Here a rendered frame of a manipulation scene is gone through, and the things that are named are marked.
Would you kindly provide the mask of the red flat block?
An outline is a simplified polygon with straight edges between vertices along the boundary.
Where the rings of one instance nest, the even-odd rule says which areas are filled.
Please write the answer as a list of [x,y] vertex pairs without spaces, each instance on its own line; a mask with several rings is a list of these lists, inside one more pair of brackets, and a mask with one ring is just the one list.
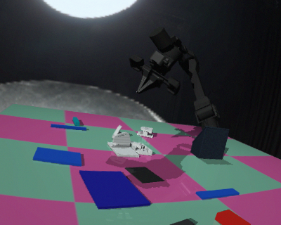
[[221,225],[251,225],[230,210],[218,212],[215,218]]

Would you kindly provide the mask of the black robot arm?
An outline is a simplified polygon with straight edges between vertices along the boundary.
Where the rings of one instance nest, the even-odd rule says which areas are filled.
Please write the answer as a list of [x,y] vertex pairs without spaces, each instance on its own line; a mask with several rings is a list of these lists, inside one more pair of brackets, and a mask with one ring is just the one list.
[[[185,45],[182,46],[181,40],[178,37],[169,37],[163,27],[156,28],[155,31],[151,32],[148,36],[157,49],[161,51],[153,51],[151,53],[151,56],[149,57],[150,63],[154,62],[158,64],[158,66],[161,67],[162,72],[164,72],[167,68],[171,69],[172,65],[178,61],[179,65],[189,75],[192,82],[196,98],[194,105],[197,123],[202,129],[205,128],[205,126],[219,128],[218,122],[220,121],[220,115],[217,107],[212,104],[205,94],[198,74],[200,71],[198,65],[199,61],[194,52],[188,50]],[[169,57],[166,58],[163,56],[163,53],[167,54]],[[188,54],[190,57],[185,59],[185,54]]]

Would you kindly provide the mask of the small black bar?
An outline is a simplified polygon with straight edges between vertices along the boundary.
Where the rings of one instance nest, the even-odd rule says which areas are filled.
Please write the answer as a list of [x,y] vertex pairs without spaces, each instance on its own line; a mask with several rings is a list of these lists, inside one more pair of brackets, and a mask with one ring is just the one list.
[[183,221],[179,221],[170,225],[195,225],[195,223],[191,222],[189,219],[185,219]]

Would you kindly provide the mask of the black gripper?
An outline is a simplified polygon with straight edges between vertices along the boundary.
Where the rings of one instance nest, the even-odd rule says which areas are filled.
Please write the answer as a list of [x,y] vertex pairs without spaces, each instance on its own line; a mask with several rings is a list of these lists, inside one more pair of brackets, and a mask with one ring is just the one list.
[[164,77],[165,74],[171,69],[167,68],[164,72],[162,72],[162,67],[158,66],[156,63],[151,63],[150,66],[145,65],[144,59],[136,54],[129,57],[129,62],[130,66],[134,70],[137,72],[142,72],[142,80],[137,90],[138,94],[155,87],[160,88],[161,84],[168,86],[168,92],[174,96],[179,92],[181,83],[173,77],[169,77],[168,79]]

